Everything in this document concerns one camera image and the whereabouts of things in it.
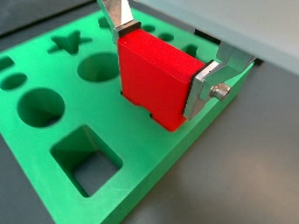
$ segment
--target green shape sorter board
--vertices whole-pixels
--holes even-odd
[[[157,38],[203,62],[215,60],[209,41],[133,13]],[[101,12],[1,52],[0,132],[56,223],[124,219],[236,96],[248,70],[228,81],[228,99],[209,100],[168,132],[120,94],[116,45]],[[75,174],[95,155],[104,168],[89,192]]]

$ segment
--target gray surface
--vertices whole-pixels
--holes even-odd
[[[22,41],[96,8],[57,17],[0,45]],[[124,223],[299,223],[297,86],[297,77],[269,64],[255,69],[236,100]],[[2,145],[0,179],[0,223],[51,223]]]
[[[52,224],[41,200],[0,137],[0,223]]]
[[[91,0],[1,0],[0,36]]]
[[[299,1],[136,1],[299,75]]]

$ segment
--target red rectangular block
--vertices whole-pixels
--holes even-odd
[[[169,130],[183,124],[192,76],[204,63],[143,30],[117,40],[123,95]]]

